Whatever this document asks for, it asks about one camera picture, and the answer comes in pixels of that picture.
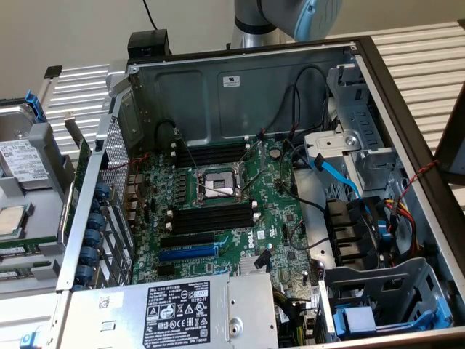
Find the blue disk tray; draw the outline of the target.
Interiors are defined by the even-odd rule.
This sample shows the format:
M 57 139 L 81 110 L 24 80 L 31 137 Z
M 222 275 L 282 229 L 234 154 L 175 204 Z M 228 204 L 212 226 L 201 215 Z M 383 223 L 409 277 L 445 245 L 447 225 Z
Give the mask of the blue disk tray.
M 436 299 L 435 308 L 423 313 L 414 313 L 412 320 L 394 324 L 376 325 L 370 307 L 342 308 L 333 315 L 336 336 L 340 340 L 378 337 L 391 334 L 422 332 L 446 329 L 452 326 L 453 318 L 444 297 Z

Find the grey disk bay cage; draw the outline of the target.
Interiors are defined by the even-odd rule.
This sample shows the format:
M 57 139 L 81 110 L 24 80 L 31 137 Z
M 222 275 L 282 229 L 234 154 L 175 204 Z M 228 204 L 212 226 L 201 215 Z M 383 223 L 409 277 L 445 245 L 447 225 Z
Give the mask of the grey disk bay cage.
M 336 336 L 333 315 L 338 309 L 368 306 L 373 311 L 376 325 L 387 325 L 410 321 L 415 312 L 420 314 L 434 309 L 436 299 L 444 297 L 432 267 L 422 257 L 391 268 L 328 269 L 319 287 L 320 299 L 313 329 L 316 343 L 347 341 Z

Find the blue expansion slot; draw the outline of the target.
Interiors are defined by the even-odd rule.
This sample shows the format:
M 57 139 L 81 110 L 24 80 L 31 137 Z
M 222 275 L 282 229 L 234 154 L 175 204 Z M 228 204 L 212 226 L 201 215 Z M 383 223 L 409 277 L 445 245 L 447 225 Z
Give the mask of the blue expansion slot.
M 160 262 L 169 262 L 174 260 L 196 259 L 201 257 L 216 257 L 218 247 L 214 245 L 192 246 L 185 249 L 171 249 L 159 252 L 158 260 Z

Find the silver hard disk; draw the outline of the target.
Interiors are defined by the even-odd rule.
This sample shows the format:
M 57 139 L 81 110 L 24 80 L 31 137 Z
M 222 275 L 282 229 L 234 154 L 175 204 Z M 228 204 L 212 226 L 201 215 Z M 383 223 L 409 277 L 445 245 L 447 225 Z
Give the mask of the silver hard disk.
M 0 169 L 24 190 L 49 187 L 39 152 L 28 139 L 33 125 L 39 122 L 25 100 L 0 100 Z

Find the socket locking lever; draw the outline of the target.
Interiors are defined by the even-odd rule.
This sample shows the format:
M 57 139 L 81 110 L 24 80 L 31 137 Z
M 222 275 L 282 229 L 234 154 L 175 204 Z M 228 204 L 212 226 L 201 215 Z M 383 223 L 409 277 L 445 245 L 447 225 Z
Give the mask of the socket locking lever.
M 198 166 L 197 166 L 197 164 L 196 164 L 196 162 L 195 162 L 195 159 L 193 158 L 192 153 L 190 152 L 190 149 L 189 149 L 189 147 L 188 147 L 188 145 L 187 145 L 187 143 L 186 143 L 184 137 L 183 137 L 183 136 L 180 136 L 180 140 L 182 141 L 182 144 L 184 145 L 185 150 L 187 151 L 187 153 L 188 153 L 188 155 L 189 155 L 189 157 L 190 157 L 190 160 L 191 160 L 192 163 L 193 163 L 193 167 L 194 167 L 195 170 L 198 172 L 198 171 L 199 171 L 199 168 L 198 168 Z
M 215 193 L 218 193 L 221 196 L 227 196 L 227 197 L 236 198 L 236 199 L 248 199 L 249 198 L 248 195 L 242 194 L 242 193 L 236 193 L 233 190 L 231 192 L 229 192 L 229 191 L 219 190 L 219 189 L 216 189 L 216 188 L 210 188 L 210 187 L 207 187 L 207 186 L 205 186 L 203 184 L 200 184 L 199 182 L 197 182 L 196 185 L 197 185 L 198 188 L 204 188 L 206 193 L 215 192 Z

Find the grey metal PC case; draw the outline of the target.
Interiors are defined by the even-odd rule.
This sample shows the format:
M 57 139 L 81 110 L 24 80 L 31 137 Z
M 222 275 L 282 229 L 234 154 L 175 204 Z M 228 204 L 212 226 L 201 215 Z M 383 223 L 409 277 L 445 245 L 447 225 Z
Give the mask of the grey metal PC case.
M 307 154 L 306 135 L 344 131 L 327 76 L 331 68 L 345 64 L 361 70 L 381 139 L 397 151 L 398 163 L 385 190 L 361 193 L 322 155 L 311 159 Z M 129 177 L 139 157 L 184 146 L 183 136 L 187 145 L 277 140 L 299 158 L 297 198 L 307 234 L 305 249 L 318 281 L 290 292 L 272 285 L 278 349 L 465 349 L 465 215 L 434 159 L 423 116 L 408 107 L 370 38 L 129 59 L 111 94 L 110 111 L 96 137 L 104 140 L 103 148 L 91 148 L 70 231 L 49 348 L 62 349 L 74 293 L 139 285 L 132 283 L 136 238 L 126 197 Z M 110 186 L 110 197 L 100 200 L 106 225 L 99 230 L 94 277 L 80 285 L 75 272 L 83 265 L 79 254 L 98 182 Z M 376 269 L 418 257 L 429 263 L 453 315 L 452 327 L 316 343 L 319 284 L 328 269 L 338 267 L 325 220 L 330 198 L 360 205 L 379 253 Z

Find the grey parts rack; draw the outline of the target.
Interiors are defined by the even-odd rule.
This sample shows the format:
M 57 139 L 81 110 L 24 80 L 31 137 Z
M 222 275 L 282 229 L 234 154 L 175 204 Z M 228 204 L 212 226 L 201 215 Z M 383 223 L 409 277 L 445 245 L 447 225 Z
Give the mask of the grey parts rack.
M 0 257 L 0 270 L 15 269 L 23 275 L 20 279 L 0 281 L 0 300 L 54 291 L 66 249 L 62 227 L 78 158 L 73 160 L 59 149 L 48 121 L 34 124 L 28 139 L 39 152 L 49 187 L 24 190 L 15 178 L 4 176 L 0 169 L 0 209 L 22 205 L 26 209 L 20 237 L 0 240 L 0 248 L 34 244 L 41 254 Z

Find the black RAM slot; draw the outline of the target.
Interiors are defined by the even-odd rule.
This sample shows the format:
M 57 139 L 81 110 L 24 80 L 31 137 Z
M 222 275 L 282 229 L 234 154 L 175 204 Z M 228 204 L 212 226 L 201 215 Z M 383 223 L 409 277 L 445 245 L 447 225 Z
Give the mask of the black RAM slot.
M 205 161 L 237 161 L 246 151 L 244 149 L 231 151 L 201 151 L 192 152 L 195 162 Z
M 220 230 L 232 230 L 235 228 L 250 228 L 254 227 L 255 223 L 253 220 L 239 220 L 235 222 L 191 222 L 187 225 L 177 225 L 168 222 L 165 224 L 165 229 L 172 235 L 186 235 L 193 233 L 204 233 Z
M 201 151 L 231 151 L 231 150 L 240 150 L 240 149 L 244 149 L 246 151 L 246 147 L 244 148 L 228 148 L 228 149 L 199 149 L 199 150 L 194 150 L 194 151 L 190 151 L 190 152 L 201 152 Z M 177 156 L 186 156 L 188 155 L 187 151 L 185 150 L 185 148 L 180 148 L 178 150 L 175 150 L 175 153 Z
M 243 155 L 239 154 L 223 154 L 222 156 L 193 156 L 190 158 L 188 155 L 178 157 L 176 161 L 176 167 L 193 167 L 196 164 L 198 167 L 213 165 L 213 164 L 227 164 L 237 162 Z
M 257 201 L 249 201 L 241 204 L 228 204 L 219 206 L 206 206 L 193 209 L 175 209 L 171 208 L 166 211 L 166 215 L 174 217 L 175 215 L 194 215 L 194 214 L 248 214 L 258 207 Z
M 227 230 L 233 228 L 250 228 L 254 226 L 250 215 L 225 217 L 178 217 L 171 221 L 173 230 Z
M 199 149 L 228 149 L 228 148 L 244 148 L 246 143 L 244 141 L 240 142 L 225 142 L 225 143 L 210 143 L 208 145 L 188 145 L 187 147 L 191 150 Z
M 252 217 L 255 211 L 250 212 L 248 214 L 194 214 L 194 215 L 175 215 L 174 217 L 166 216 L 168 220 L 202 220 L 202 219 L 209 219 L 209 218 L 226 218 L 226 217 Z

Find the green Dell motherboard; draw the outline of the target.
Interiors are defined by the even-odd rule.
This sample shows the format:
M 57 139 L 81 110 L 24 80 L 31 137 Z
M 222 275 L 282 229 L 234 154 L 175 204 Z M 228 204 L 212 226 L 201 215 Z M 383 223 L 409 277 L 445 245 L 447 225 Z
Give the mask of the green Dell motherboard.
M 244 162 L 246 194 L 243 201 L 219 200 L 215 204 L 200 205 L 195 202 L 194 167 L 176 167 L 175 150 L 185 148 L 174 145 L 170 152 L 146 153 L 137 160 L 127 186 L 129 223 L 136 238 L 132 283 L 170 281 L 180 278 L 229 275 L 240 276 L 239 259 L 259 256 L 265 249 L 272 254 L 269 275 L 272 285 L 285 292 L 314 285 L 318 272 L 305 249 L 307 243 L 302 203 L 297 198 L 297 167 L 299 158 L 285 151 L 277 140 L 263 140 Z M 270 150 L 278 148 L 281 157 L 273 159 Z M 206 206 L 241 204 L 257 201 L 254 210 L 254 227 L 235 228 L 204 233 L 213 233 L 213 244 L 218 247 L 216 257 L 160 262 L 159 252 L 185 249 L 191 246 L 161 248 L 161 238 L 172 235 L 165 224 L 171 222 L 166 211 L 193 209 Z M 176 274 L 157 275 L 159 265 L 173 264 Z

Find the grey optical drive bay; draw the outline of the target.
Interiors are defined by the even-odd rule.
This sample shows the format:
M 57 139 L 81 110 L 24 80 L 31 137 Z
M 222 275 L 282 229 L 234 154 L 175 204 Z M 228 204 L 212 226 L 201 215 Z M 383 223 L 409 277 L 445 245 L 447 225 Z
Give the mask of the grey optical drive bay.
M 355 64 L 331 68 L 327 85 L 342 129 L 356 131 L 362 149 L 383 148 L 384 143 L 369 108 L 371 93 L 361 70 Z

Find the green graphics card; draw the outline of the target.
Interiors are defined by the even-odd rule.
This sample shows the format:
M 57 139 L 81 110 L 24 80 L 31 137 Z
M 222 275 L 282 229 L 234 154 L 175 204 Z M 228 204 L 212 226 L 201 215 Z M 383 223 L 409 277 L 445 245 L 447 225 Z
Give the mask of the green graphics card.
M 92 150 L 89 147 L 88 142 L 85 140 L 84 135 L 79 129 L 74 117 L 65 119 L 65 127 L 70 133 L 70 136 L 72 137 L 79 150 L 74 178 L 69 190 L 62 227 L 62 242 L 64 245 L 67 245 Z

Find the silver CPU chip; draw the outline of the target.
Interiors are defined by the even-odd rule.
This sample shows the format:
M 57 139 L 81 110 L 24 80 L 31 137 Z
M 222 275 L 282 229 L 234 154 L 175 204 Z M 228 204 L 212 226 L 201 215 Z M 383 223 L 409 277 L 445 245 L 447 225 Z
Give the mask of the silver CPU chip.
M 20 237 L 25 219 L 25 206 L 11 206 L 0 209 L 0 240 Z

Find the black fan shroud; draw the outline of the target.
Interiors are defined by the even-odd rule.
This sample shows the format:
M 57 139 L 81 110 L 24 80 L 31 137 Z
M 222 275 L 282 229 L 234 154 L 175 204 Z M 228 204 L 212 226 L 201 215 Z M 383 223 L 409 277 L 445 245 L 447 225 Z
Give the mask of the black fan shroud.
M 372 230 L 359 204 L 328 199 L 325 223 L 336 266 L 355 270 L 373 270 L 379 266 Z

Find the silver power supply unit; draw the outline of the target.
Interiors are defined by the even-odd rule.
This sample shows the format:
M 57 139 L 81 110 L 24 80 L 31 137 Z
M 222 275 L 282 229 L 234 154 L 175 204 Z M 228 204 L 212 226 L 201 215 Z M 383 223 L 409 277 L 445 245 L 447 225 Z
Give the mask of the silver power supply unit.
M 62 349 L 278 349 L 268 274 L 76 292 Z

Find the dark framed panel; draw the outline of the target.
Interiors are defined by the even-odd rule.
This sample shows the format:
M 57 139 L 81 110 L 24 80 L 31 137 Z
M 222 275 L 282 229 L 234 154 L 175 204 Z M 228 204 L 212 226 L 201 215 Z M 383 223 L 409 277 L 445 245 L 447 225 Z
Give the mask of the dark framed panel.
M 434 154 L 447 182 L 465 186 L 465 82 Z

